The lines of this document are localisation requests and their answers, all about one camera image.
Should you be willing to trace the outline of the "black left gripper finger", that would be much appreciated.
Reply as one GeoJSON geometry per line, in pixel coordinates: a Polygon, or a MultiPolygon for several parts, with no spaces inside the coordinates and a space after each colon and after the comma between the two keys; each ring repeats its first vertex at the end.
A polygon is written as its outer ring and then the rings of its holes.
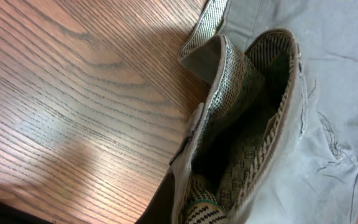
{"type": "Polygon", "coordinates": [[[168,172],[159,185],[144,213],[135,224],[169,224],[175,193],[175,178],[168,172]]]}

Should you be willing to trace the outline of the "grey shorts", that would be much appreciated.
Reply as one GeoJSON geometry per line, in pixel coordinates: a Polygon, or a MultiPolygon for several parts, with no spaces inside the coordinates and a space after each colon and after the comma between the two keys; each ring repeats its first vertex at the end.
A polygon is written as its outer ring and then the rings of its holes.
{"type": "Polygon", "coordinates": [[[358,1],[209,1],[180,50],[209,87],[171,223],[355,223],[358,1]]]}

